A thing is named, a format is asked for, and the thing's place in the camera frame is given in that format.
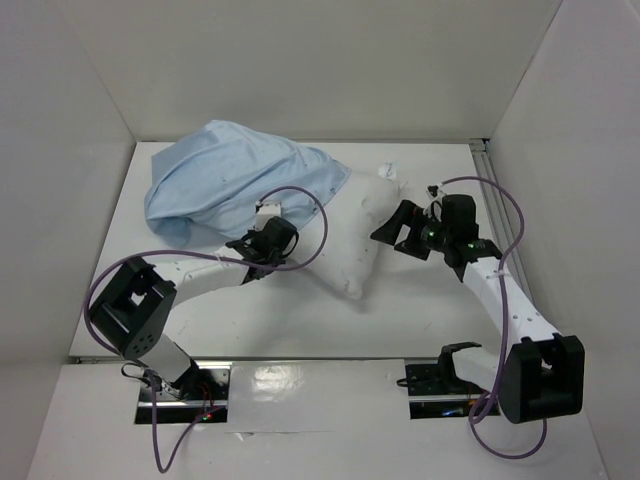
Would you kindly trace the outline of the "white pillow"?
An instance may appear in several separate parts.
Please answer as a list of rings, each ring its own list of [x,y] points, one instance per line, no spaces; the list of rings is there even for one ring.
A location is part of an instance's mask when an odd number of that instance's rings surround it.
[[[300,264],[321,248],[308,269],[339,293],[359,299],[378,253],[369,236],[395,210],[399,184],[335,160],[317,165],[280,161],[215,176],[210,190],[215,203],[202,223],[219,235],[238,238],[254,223],[255,203],[282,186],[303,189],[270,196],[300,232],[292,260]]]

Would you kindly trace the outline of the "light blue pillowcase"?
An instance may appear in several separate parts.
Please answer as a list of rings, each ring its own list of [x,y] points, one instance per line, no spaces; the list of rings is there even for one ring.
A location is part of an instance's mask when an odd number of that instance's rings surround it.
[[[268,197],[302,229],[350,175],[320,149],[212,120],[153,155],[145,219],[175,247],[189,242],[194,224],[236,239],[253,226],[259,199]]]

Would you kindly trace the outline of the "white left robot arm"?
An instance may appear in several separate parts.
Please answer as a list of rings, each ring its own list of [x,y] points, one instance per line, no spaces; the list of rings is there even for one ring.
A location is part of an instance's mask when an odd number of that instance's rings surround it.
[[[267,220],[212,254],[152,264],[126,260],[91,303],[90,325],[124,359],[150,369],[176,399],[189,397],[204,375],[164,333],[171,310],[206,293],[260,280],[283,266],[297,229],[280,217]]]

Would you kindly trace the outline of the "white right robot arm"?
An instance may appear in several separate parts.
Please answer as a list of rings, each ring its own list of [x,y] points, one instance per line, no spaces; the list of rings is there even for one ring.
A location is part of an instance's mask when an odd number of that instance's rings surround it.
[[[441,388],[457,392],[473,384],[493,396],[513,424],[581,411],[582,342],[562,335],[539,313],[502,264],[502,252],[480,237],[471,196],[446,195],[427,209],[404,200],[370,237],[419,260],[442,254],[501,336],[497,355],[476,342],[444,346],[436,369]]]

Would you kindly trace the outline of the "aluminium frame rail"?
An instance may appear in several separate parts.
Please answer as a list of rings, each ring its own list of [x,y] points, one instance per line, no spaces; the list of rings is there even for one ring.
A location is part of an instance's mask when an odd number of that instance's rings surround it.
[[[488,142],[483,139],[473,139],[470,143],[470,150],[477,174],[480,177],[497,182],[490,163]],[[505,251],[515,240],[519,228],[516,220],[515,223],[512,223],[509,217],[509,210],[512,204],[500,191],[491,185],[482,184],[481,190],[495,242],[502,251]],[[524,294],[530,298],[529,283],[517,249],[507,259],[507,265],[514,280],[523,289]]]

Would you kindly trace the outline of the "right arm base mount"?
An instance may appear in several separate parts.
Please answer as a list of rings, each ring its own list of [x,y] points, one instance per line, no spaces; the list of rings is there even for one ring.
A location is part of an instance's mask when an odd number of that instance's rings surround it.
[[[409,361],[396,381],[408,396],[412,420],[466,418],[483,390],[471,383],[448,385],[436,359]]]

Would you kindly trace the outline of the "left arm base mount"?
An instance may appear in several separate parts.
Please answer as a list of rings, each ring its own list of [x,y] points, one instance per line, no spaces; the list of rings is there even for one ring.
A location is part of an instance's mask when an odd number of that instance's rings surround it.
[[[178,389],[155,378],[157,423],[188,425],[196,417],[203,424],[226,423],[228,419],[228,398],[231,381],[231,363],[198,361],[199,376],[189,386]],[[124,363],[120,373],[125,378],[139,383],[139,393],[135,408],[134,423],[152,423],[152,389],[143,370],[131,362]]]

